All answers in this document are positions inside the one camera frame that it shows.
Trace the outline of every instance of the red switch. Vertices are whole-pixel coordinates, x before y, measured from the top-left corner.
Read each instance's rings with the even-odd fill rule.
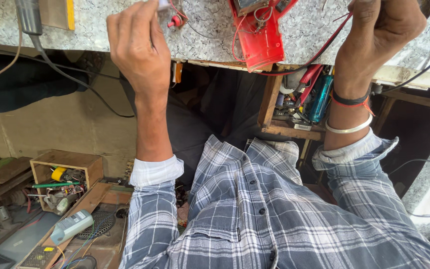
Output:
[[[180,17],[180,15],[177,14],[172,17],[172,21],[167,24],[167,27],[182,26],[184,24],[185,21],[182,19],[182,17]]]

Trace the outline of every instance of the hand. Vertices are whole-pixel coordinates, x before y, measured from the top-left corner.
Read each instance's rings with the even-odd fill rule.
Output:
[[[110,57],[134,88],[135,103],[165,108],[170,50],[157,21],[158,5],[158,0],[140,1],[108,16],[107,33]]]
[[[376,71],[426,27],[417,0],[353,0],[353,26],[338,51],[334,89],[345,99],[366,94]]]

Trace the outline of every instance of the silver bangle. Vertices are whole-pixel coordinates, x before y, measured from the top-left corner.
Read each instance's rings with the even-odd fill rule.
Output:
[[[333,133],[336,133],[336,134],[350,134],[350,133],[354,133],[354,132],[357,132],[359,130],[362,130],[366,126],[368,126],[371,123],[371,121],[373,120],[373,115],[370,113],[369,114],[369,118],[367,119],[367,121],[365,123],[363,123],[363,124],[361,124],[359,126],[356,126],[354,128],[351,128],[351,129],[346,129],[346,130],[338,130],[338,129],[331,128],[328,125],[328,120],[329,120],[329,117],[326,119],[326,122],[325,122],[324,125],[326,126],[326,129],[328,129],[329,131],[331,131]]]

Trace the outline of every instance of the yellow roll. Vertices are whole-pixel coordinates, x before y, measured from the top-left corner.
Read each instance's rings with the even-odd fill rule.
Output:
[[[66,171],[67,168],[65,167],[58,167],[54,170],[53,174],[51,175],[51,179],[56,181],[61,181],[61,175]]]

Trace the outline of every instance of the yellow wire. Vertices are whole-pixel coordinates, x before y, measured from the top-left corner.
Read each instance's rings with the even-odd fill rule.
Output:
[[[94,240],[91,242],[91,244],[87,247],[86,251],[84,252],[84,254],[82,254],[82,256],[79,258],[79,261],[77,262],[77,264],[72,267],[71,269],[76,268],[79,265],[79,262],[81,262],[82,258],[86,255],[87,251],[89,250],[89,248],[91,248],[92,244],[96,241],[98,237],[94,238]]]
[[[59,269],[62,269],[62,267],[64,266],[64,260],[65,260],[64,252],[58,246],[56,246],[56,248],[59,249],[59,251],[63,254],[63,264],[61,264],[61,267],[59,267]]]
[[[19,45],[18,45],[18,51],[16,52],[16,56],[14,57],[13,61],[8,64],[8,66],[6,66],[5,68],[0,70],[0,74],[6,70],[9,69],[9,67],[11,67],[13,64],[16,63],[16,60],[18,60],[19,58],[19,52],[21,52],[21,44],[22,44],[22,29],[21,29],[21,23],[19,22],[18,19],[18,28],[19,28]]]

